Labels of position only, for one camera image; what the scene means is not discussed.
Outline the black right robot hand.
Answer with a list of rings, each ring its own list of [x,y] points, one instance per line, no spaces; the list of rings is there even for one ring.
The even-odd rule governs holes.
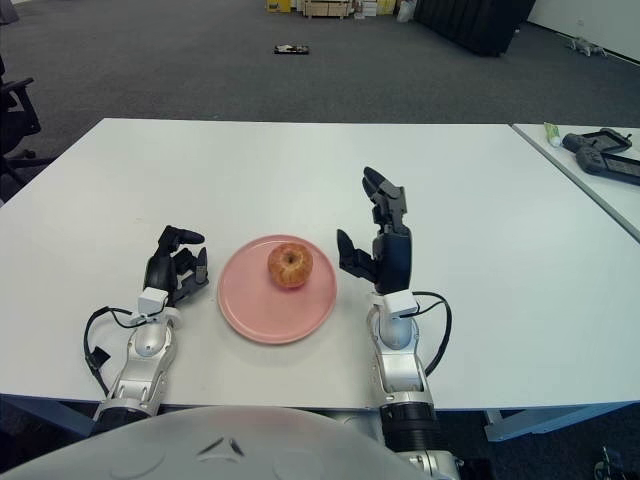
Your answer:
[[[356,249],[347,233],[338,229],[339,267],[356,278],[371,282],[380,295],[408,290],[412,235],[403,223],[407,213],[405,190],[371,167],[363,170],[362,186],[373,203],[373,223],[379,229],[372,241],[371,254]]]

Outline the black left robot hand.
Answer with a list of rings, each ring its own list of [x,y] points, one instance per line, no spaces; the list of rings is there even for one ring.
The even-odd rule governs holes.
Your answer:
[[[186,248],[204,241],[200,233],[167,225],[147,262],[143,287],[166,292],[167,307],[204,288],[209,283],[207,250],[202,247],[194,255]]]

